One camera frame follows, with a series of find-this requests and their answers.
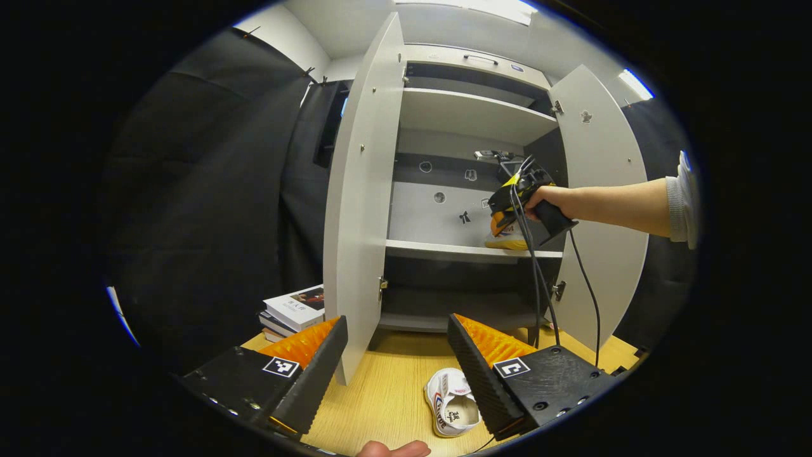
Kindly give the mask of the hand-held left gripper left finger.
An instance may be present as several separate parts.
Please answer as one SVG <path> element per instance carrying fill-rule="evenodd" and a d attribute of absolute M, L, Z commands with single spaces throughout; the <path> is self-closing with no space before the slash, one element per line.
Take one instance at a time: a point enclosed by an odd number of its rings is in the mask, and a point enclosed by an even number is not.
<path fill-rule="evenodd" d="M 348 341 L 338 316 L 268 345 L 233 347 L 181 385 L 242 423 L 299 440 L 308 434 Z"/>

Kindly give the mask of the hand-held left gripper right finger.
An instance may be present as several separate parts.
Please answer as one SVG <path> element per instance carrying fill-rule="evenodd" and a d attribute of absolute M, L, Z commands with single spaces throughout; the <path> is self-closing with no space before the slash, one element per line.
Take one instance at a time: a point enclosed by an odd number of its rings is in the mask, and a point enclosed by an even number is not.
<path fill-rule="evenodd" d="M 561 345 L 536 349 L 463 315 L 449 315 L 447 336 L 496 440 L 556 427 L 620 382 Z"/>

